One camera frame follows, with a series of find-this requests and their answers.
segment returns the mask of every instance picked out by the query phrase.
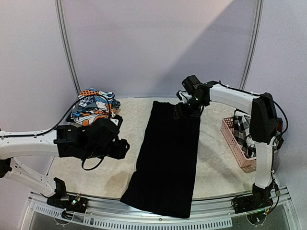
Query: pink plastic basket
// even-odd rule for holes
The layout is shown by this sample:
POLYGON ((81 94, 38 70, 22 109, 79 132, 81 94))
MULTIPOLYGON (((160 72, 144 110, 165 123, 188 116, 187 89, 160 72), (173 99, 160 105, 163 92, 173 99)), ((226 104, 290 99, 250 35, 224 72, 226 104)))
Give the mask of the pink plastic basket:
POLYGON ((233 117, 226 117, 222 120, 221 132, 225 137, 232 153, 235 156, 238 165, 245 173, 250 173, 256 170, 256 157, 246 158, 241 146, 236 141, 233 135, 233 117))

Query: white tabletop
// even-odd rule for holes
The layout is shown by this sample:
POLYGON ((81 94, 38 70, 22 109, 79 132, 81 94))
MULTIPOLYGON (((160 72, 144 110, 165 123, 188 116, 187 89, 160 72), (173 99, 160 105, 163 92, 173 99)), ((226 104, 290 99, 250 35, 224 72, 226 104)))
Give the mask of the white tabletop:
MULTIPOLYGON (((77 158, 55 158, 49 173, 65 181, 67 190, 92 196, 120 198, 135 171, 136 160, 150 116, 153 101, 178 103, 177 98, 131 98, 121 102, 123 117, 120 138, 130 144, 126 158, 106 157, 92 171, 81 168, 77 158)), ((220 128, 224 117, 232 116, 234 108, 211 103, 201 116, 197 169, 193 198, 208 198, 251 190, 255 172, 244 173, 238 166, 220 128)), ((85 168, 95 166, 99 159, 88 159, 85 168)))

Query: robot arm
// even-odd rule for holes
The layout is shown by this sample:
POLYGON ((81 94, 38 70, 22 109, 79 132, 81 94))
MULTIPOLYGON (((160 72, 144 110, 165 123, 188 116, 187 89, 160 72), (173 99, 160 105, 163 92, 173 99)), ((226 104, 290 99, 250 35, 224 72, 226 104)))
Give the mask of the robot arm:
POLYGON ((37 132, 0 131, 0 178, 14 180, 48 197, 47 203, 70 211, 84 212, 87 199, 70 196, 64 181, 39 174, 15 157, 76 157, 84 163, 88 158, 105 156, 123 159, 129 150, 126 140, 119 140, 122 118, 97 119, 91 126, 58 126, 55 130, 37 132))
POLYGON ((251 92, 248 94, 216 81, 201 83, 195 75, 183 80, 182 85, 190 98, 184 96, 186 103, 179 103, 176 106, 175 117, 177 118, 190 115, 200 116, 201 108, 208 106, 210 102, 223 103, 251 115, 249 131, 255 141, 257 170, 253 185, 252 204, 249 207, 248 205, 242 207, 242 202, 239 201, 241 207, 238 210, 250 211, 260 208, 260 204, 266 204, 274 186, 272 160, 278 124, 272 96, 269 93, 259 95, 251 92))

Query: white wall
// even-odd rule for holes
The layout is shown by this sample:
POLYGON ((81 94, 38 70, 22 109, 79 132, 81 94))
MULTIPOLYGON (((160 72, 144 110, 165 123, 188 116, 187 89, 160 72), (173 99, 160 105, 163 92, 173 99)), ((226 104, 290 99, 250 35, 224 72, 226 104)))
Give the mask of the white wall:
MULTIPOLYGON (((54 125, 76 93, 52 0, 0 1, 0 128, 30 131, 54 125)), ((46 173, 50 157, 24 157, 46 173)), ((18 229, 30 189, 0 179, 0 229, 18 229)))
POLYGON ((239 86, 257 0, 65 0, 82 89, 171 96, 195 74, 239 86))
POLYGON ((289 131, 277 159, 302 229, 307 229, 307 1, 265 1, 246 89, 270 92, 286 112, 289 131))

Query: black cloth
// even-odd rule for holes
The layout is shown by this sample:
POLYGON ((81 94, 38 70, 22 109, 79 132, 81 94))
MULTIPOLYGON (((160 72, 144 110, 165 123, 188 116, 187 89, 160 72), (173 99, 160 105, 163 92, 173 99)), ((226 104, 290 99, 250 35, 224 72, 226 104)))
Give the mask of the black cloth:
POLYGON ((175 120, 174 105, 153 103, 136 171, 120 201, 162 216, 189 218, 201 120, 175 120))

